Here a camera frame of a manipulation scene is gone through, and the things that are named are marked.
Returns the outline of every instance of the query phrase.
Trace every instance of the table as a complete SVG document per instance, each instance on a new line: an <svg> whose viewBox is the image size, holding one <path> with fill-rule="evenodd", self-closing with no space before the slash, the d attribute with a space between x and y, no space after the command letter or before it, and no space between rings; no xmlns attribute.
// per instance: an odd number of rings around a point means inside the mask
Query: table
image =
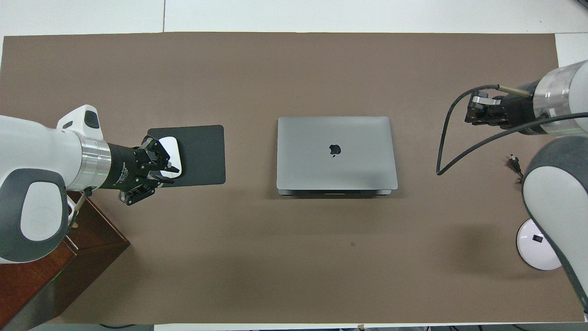
<svg viewBox="0 0 588 331"><path fill-rule="evenodd" d="M513 135L443 177L434 171L455 96L542 77L557 67L553 35L6 37L3 56L6 115L53 126L92 104L107 141L128 146L152 127L225 128L224 185L161 189L131 207L117 192L96 192L132 246L63 322L582 319L564 272L533 270L516 253L527 214L505 157L525 166L550 138ZM390 117L400 189L370 199L279 196L284 115ZM447 156L497 132L461 116Z"/></svg>

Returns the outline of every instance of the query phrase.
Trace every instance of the laptop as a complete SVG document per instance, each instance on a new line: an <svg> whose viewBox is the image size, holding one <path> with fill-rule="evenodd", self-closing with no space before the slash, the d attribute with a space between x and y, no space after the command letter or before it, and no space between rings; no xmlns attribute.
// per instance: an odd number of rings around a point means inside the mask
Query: laptop
<svg viewBox="0 0 588 331"><path fill-rule="evenodd" d="M278 193L386 195L398 188L387 117L280 117Z"/></svg>

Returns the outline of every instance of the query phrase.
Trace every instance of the mouse pad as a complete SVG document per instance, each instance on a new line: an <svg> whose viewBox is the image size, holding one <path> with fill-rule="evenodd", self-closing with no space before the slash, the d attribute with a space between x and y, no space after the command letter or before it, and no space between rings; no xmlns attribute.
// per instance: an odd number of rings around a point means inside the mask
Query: mouse pad
<svg viewBox="0 0 588 331"><path fill-rule="evenodd" d="M223 184L225 173L225 129L222 125L153 128L155 139L175 137L178 141L182 174L173 184L163 187Z"/></svg>

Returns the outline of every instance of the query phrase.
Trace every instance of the white disc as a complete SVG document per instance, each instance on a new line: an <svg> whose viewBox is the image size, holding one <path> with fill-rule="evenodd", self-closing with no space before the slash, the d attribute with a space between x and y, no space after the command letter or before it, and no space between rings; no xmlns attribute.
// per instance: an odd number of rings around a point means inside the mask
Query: white disc
<svg viewBox="0 0 588 331"><path fill-rule="evenodd" d="M532 219L526 220L520 226L516 247L523 260L536 269L553 270L562 266L547 238Z"/></svg>

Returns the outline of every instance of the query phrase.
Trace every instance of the black apple logo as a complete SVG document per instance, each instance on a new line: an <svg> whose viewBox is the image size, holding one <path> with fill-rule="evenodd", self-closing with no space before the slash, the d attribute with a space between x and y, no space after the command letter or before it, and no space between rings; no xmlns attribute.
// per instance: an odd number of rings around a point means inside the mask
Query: black apple logo
<svg viewBox="0 0 588 331"><path fill-rule="evenodd" d="M337 154L341 154L341 147L339 147L339 145L331 145L329 148L333 157L337 156Z"/></svg>

